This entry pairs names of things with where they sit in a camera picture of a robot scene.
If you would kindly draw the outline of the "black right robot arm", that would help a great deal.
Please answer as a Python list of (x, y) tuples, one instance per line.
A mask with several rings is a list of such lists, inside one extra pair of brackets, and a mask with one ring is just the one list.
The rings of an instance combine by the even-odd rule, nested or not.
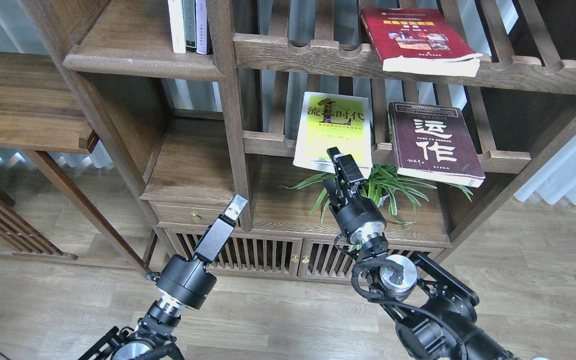
[(352, 155), (335, 146), (327, 150), (336, 173), (324, 181), (340, 234), (355, 263), (350, 283), (370, 303), (393, 319), (398, 339), (418, 360), (513, 360), (515, 355), (476, 325), (480, 299), (420, 251), (389, 255), (386, 220), (375, 203), (362, 196), (364, 177)]

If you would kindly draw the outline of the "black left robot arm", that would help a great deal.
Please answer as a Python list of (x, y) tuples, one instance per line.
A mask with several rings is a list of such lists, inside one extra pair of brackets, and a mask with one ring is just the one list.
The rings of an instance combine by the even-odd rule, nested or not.
[(160, 299), (154, 301), (137, 327), (108, 330), (80, 358), (82, 360), (182, 360), (173, 331), (184, 309), (198, 310), (214, 288), (217, 278), (206, 270), (217, 259), (246, 207), (246, 198), (236, 194), (215, 222), (207, 228), (192, 257), (171, 257), (161, 272), (148, 272)]

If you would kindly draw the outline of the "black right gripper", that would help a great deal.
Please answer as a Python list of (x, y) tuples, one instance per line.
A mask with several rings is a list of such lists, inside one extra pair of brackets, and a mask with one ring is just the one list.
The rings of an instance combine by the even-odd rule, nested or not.
[(333, 163), (336, 177), (325, 180), (324, 186), (330, 201), (329, 209), (342, 235), (350, 244), (386, 242), (386, 220), (373, 200), (361, 196), (359, 185), (365, 182), (365, 178), (354, 157), (341, 155), (336, 146), (328, 148), (326, 153)]

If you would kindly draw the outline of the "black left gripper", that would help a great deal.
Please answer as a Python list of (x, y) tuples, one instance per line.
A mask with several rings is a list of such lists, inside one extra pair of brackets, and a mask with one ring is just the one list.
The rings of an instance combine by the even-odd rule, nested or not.
[(146, 274), (147, 280), (155, 281), (163, 300), (177, 303), (178, 308), (201, 308), (217, 282), (217, 278), (206, 271), (206, 266), (218, 257), (248, 203), (245, 197), (235, 194), (224, 216), (218, 216), (202, 235), (192, 258), (174, 255), (162, 272)]

